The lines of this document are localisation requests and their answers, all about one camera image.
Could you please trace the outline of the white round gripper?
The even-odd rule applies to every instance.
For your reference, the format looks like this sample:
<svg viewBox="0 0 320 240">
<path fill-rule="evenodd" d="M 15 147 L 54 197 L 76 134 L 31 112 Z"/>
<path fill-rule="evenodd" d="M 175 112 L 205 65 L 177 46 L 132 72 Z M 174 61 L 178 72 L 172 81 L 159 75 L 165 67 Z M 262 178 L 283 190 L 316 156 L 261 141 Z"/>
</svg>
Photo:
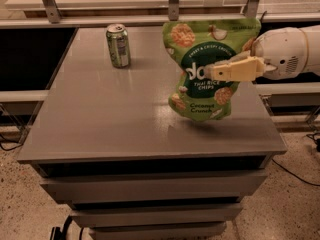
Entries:
<svg viewBox="0 0 320 240">
<path fill-rule="evenodd" d="M 308 59 L 307 36 L 301 29 L 292 27 L 270 30 L 252 45 L 252 54 L 257 57 L 248 57 L 250 54 L 247 50 L 208 64 L 204 67 L 204 76 L 225 82 L 253 81 L 262 75 L 271 80 L 295 78 L 303 72 Z"/>
</svg>

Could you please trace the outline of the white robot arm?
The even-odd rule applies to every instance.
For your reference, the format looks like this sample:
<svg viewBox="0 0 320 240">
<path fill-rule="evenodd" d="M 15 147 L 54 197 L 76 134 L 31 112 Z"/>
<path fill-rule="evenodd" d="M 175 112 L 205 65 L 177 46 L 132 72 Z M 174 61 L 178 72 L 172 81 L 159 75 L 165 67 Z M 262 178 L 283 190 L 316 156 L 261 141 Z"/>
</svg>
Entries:
<svg viewBox="0 0 320 240">
<path fill-rule="evenodd" d="M 320 72 L 320 26 L 286 27 L 259 36 L 249 51 L 208 64 L 204 77 L 217 81 L 254 81 L 295 78 Z"/>
</svg>

